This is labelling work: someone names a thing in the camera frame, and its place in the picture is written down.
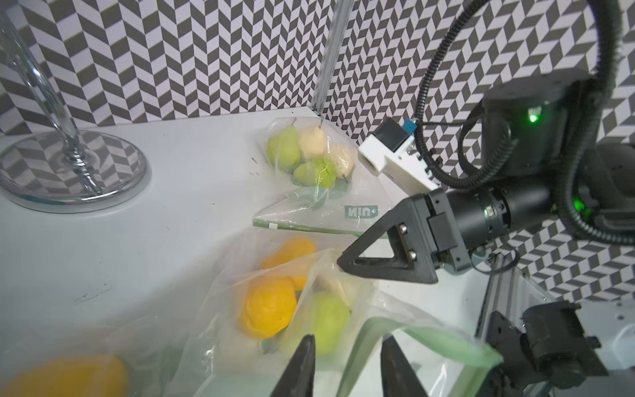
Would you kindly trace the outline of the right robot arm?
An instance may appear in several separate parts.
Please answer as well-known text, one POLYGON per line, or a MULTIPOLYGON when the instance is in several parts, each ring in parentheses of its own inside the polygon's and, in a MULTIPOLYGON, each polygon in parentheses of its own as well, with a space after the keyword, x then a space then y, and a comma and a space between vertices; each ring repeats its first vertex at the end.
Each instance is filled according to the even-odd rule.
POLYGON ((428 91, 451 45, 484 7, 469 3, 450 26, 419 86, 415 113, 387 118, 359 156, 406 198, 338 258, 348 274, 434 284, 446 266, 461 274, 497 238, 537 231, 557 216, 581 240, 634 243, 634 146, 598 144, 602 112, 618 72, 622 20, 615 1, 592 1, 599 55, 594 73, 559 69, 490 88, 459 121, 459 138, 481 124, 482 165, 464 155, 461 178, 446 173, 425 141, 428 91))

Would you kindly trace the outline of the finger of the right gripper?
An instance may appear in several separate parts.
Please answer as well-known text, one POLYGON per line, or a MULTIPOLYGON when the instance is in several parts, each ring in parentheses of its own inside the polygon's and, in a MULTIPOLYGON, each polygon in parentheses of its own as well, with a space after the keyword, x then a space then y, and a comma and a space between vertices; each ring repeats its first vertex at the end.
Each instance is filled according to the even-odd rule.
POLYGON ((345 249, 337 264, 346 273, 367 279, 438 283, 433 261, 438 248, 428 226, 430 215, 423 195, 403 199, 345 249), (383 236, 392 255, 370 256, 366 251, 383 236))

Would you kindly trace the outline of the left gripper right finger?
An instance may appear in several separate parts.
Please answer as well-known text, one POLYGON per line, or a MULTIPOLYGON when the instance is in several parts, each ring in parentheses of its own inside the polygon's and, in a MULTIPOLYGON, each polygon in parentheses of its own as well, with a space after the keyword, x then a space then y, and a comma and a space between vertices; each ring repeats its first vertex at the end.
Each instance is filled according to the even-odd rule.
POLYGON ((428 397, 416 373, 392 335, 387 336, 380 352, 383 397, 428 397))

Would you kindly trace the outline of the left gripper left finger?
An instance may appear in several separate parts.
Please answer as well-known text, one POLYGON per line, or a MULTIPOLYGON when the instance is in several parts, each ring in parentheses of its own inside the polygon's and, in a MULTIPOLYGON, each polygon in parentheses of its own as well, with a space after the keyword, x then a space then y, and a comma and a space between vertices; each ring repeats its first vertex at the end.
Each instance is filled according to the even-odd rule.
POLYGON ((271 397, 313 397, 316 367, 316 342, 305 335, 271 392, 271 397))

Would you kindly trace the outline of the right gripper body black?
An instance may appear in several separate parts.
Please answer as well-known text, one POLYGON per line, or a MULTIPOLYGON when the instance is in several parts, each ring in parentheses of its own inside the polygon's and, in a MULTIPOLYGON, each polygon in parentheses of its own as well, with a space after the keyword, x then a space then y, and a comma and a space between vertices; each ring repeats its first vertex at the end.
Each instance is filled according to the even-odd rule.
POLYGON ((428 195, 434 208, 447 214, 461 235, 458 245, 440 255, 451 273, 471 269, 471 253, 480 246, 511 233, 536 233, 552 216, 555 176, 550 173, 507 177, 470 190, 428 195))

